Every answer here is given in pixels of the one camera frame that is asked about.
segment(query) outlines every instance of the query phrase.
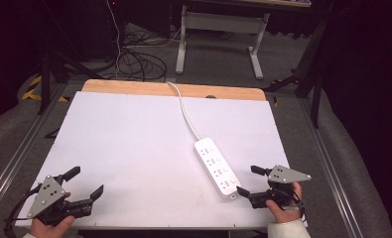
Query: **human hand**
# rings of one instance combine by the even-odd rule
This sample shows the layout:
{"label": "human hand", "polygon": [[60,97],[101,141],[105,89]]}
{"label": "human hand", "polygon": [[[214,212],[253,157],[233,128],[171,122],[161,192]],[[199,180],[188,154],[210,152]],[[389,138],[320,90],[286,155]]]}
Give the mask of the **human hand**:
{"label": "human hand", "polygon": [[[70,193],[67,192],[65,197],[69,197]],[[63,235],[69,230],[74,223],[74,216],[68,216],[60,222],[56,227],[46,225],[41,220],[35,218],[32,220],[31,235],[37,238],[62,238]]]}
{"label": "human hand", "polygon": [[[302,188],[300,184],[293,182],[292,187],[297,194],[296,199],[302,199]],[[275,216],[277,223],[291,222],[301,218],[301,211],[299,209],[282,210],[274,200],[266,200],[266,205]],[[295,207],[295,202],[292,200],[290,205]]]}

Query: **white power strip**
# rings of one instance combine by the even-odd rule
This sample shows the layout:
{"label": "white power strip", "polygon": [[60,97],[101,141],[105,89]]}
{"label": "white power strip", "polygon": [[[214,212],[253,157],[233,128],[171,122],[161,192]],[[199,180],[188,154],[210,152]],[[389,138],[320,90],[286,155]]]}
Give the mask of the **white power strip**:
{"label": "white power strip", "polygon": [[222,198],[235,199],[236,187],[241,183],[214,142],[201,139],[195,143],[195,150],[217,193]]}

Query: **white tabletop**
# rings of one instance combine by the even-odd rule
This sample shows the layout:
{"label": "white tabletop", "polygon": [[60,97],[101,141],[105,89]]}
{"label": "white tabletop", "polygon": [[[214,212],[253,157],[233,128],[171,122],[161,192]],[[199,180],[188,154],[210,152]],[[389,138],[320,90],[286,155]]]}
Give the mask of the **white tabletop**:
{"label": "white tabletop", "polygon": [[[253,165],[289,166],[269,102],[185,97],[184,103],[198,134],[215,142],[242,187],[268,188],[266,178],[250,172]],[[195,141],[178,97],[78,92],[37,182],[80,166],[63,185],[70,201],[104,184],[91,216],[74,223],[79,228],[260,229],[272,222],[268,209],[253,209],[244,197],[219,197]]]}

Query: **metal frame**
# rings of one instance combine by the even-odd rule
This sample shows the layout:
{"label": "metal frame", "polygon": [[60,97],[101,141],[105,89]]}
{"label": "metal frame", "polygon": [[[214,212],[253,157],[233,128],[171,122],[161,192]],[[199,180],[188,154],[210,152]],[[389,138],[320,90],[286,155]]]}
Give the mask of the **metal frame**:
{"label": "metal frame", "polygon": [[58,99],[60,98],[60,96],[62,96],[65,87],[66,84],[64,83],[56,85],[47,109],[41,115],[37,115],[37,118],[33,122],[31,128],[29,129],[16,153],[11,158],[3,173],[0,175],[0,201],[6,193],[7,189],[9,188],[14,177],[16,176],[16,173],[29,155],[29,151],[32,149],[35,141],[37,140],[39,131],[49,117],[50,112],[56,105]]}
{"label": "metal frame", "polygon": [[309,108],[309,103],[307,99],[304,98],[300,98],[299,103],[301,110],[303,111],[306,118],[306,121],[308,122],[310,131],[313,134],[313,138],[316,143],[316,147],[318,148],[319,158],[322,163],[323,170],[325,171],[329,187],[331,188],[335,203],[337,204],[338,210],[340,211],[341,218],[344,221],[347,233],[351,238],[364,237],[359,227],[359,223],[357,222],[353,210],[350,206],[346,192],[344,191],[343,186],[338,179],[337,172],[335,171],[335,168],[332,164],[331,157],[328,154],[320,130],[316,128],[314,123],[310,120],[311,109]]}
{"label": "metal frame", "polygon": [[183,6],[181,16],[180,47],[178,50],[177,67],[175,69],[175,72],[177,74],[182,74],[184,72],[184,62],[186,59],[187,29],[200,29],[257,34],[255,45],[254,47],[248,48],[248,53],[251,58],[255,77],[257,79],[263,79],[263,72],[261,70],[257,53],[263,39],[264,31],[266,30],[269,14],[264,14],[263,18],[248,18],[205,13],[192,13],[187,12],[187,9],[187,6]]}

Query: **white cable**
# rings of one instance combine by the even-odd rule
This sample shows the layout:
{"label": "white cable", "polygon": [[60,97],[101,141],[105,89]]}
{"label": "white cable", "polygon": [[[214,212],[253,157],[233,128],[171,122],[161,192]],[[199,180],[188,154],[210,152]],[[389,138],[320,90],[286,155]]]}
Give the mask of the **white cable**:
{"label": "white cable", "polygon": [[178,87],[177,87],[176,85],[174,85],[173,83],[168,82],[168,81],[166,81],[166,82],[167,82],[170,86],[172,86],[172,87],[175,88],[175,91],[178,93],[178,96],[180,97],[181,110],[183,111],[184,118],[186,118],[187,124],[188,124],[188,125],[190,126],[190,128],[192,129],[192,131],[193,131],[193,133],[195,134],[196,138],[197,138],[198,140],[201,140],[201,138],[199,137],[199,135],[196,133],[195,129],[193,128],[192,123],[191,123],[190,120],[189,120],[189,117],[187,116],[186,108],[184,108],[184,103],[183,103],[183,99],[182,99],[182,97],[181,97],[181,92],[180,92],[180,90],[179,90]]}
{"label": "white cable", "polygon": [[115,72],[115,78],[118,78],[119,57],[121,56],[121,49],[119,47],[119,29],[118,29],[118,26],[116,25],[116,21],[115,21],[114,13],[112,12],[112,9],[111,9],[111,5],[109,5],[109,0],[106,0],[106,5],[108,5],[109,12],[111,13],[111,16],[112,16],[112,21],[114,22],[115,28],[117,30],[117,40],[116,40],[116,43],[117,43],[117,48],[118,48],[118,56],[117,56],[117,60],[116,60],[116,64],[115,64],[116,67],[117,67],[117,70]]}

